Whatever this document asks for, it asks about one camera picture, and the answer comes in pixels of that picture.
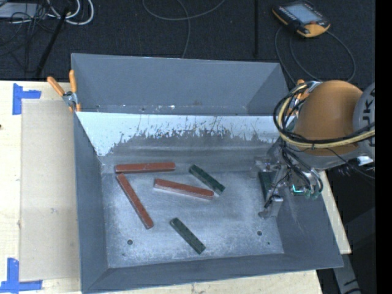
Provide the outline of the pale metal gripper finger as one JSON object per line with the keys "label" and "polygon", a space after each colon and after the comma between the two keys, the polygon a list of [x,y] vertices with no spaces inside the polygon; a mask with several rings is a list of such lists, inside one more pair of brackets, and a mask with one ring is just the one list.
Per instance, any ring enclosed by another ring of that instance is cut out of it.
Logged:
{"label": "pale metal gripper finger", "polygon": [[276,170],[276,161],[270,157],[255,157],[254,166],[257,171],[273,172]]}
{"label": "pale metal gripper finger", "polygon": [[284,199],[280,195],[273,194],[267,199],[263,209],[258,213],[258,216],[264,219],[277,217],[283,201]]}

